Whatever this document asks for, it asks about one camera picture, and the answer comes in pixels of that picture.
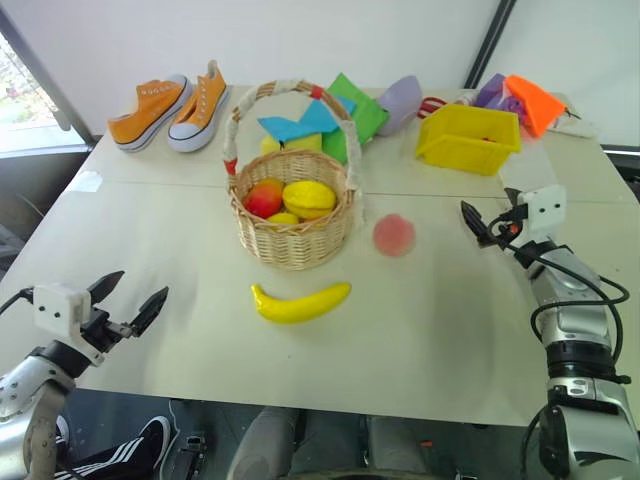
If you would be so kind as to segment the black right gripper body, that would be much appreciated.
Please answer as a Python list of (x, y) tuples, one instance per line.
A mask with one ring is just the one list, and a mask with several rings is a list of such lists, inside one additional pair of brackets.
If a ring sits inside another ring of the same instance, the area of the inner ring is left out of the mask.
[(487, 235), (499, 247), (507, 247), (523, 231), (528, 218), (528, 207), (519, 205), (500, 214), (487, 226)]

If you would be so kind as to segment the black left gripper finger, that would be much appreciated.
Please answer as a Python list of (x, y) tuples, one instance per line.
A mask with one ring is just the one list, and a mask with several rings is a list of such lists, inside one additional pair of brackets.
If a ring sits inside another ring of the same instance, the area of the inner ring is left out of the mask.
[(139, 308), (138, 314), (130, 323), (130, 329), (134, 337), (140, 337), (160, 314), (167, 296), (169, 287), (165, 286), (152, 294)]
[(87, 289), (92, 304), (98, 304), (107, 298), (110, 293), (116, 288), (118, 282), (124, 275), (124, 271), (115, 271), (106, 274), (96, 280)]

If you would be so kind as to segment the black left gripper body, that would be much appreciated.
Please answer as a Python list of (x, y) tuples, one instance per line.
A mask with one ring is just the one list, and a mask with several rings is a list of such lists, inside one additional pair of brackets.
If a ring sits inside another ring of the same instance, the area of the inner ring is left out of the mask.
[(80, 326), (84, 341), (102, 354), (109, 353), (121, 340), (136, 335), (133, 327), (127, 323), (115, 323), (110, 320), (107, 311), (91, 307), (89, 319)]

